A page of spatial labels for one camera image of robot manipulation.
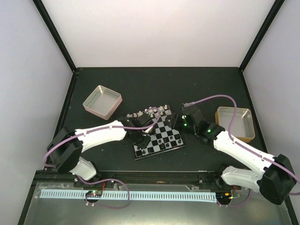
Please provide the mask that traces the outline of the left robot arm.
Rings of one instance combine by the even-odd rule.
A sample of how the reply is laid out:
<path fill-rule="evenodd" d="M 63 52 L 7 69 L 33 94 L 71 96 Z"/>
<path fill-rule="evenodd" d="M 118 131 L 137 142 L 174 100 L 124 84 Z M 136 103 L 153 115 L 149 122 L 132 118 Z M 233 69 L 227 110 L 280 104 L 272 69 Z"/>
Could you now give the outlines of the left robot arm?
<path fill-rule="evenodd" d="M 62 129 L 49 144 L 43 160 L 50 158 L 52 164 L 46 164 L 47 167 L 53 167 L 60 173 L 70 172 L 90 187 L 96 187 L 101 176 L 94 164 L 81 154 L 101 144 L 124 140 L 145 148 L 150 142 L 149 133 L 157 122 L 143 114 L 138 118 L 121 117 L 102 126 L 76 129 L 74 132 Z"/>

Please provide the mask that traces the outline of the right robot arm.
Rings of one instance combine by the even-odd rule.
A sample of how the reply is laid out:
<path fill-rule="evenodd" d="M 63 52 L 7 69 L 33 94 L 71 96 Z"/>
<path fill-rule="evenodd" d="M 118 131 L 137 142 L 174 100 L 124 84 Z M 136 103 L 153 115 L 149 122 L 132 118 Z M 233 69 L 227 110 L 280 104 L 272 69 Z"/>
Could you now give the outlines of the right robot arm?
<path fill-rule="evenodd" d="M 169 127 L 194 135 L 202 144 L 212 146 L 245 165 L 246 169 L 226 167 L 214 175 L 214 186 L 223 189 L 228 185 L 241 186 L 259 192 L 266 200 L 281 205 L 297 183 L 290 160 L 262 152 L 214 122 L 207 122 L 195 105 L 183 108 L 181 114 L 167 117 Z"/>

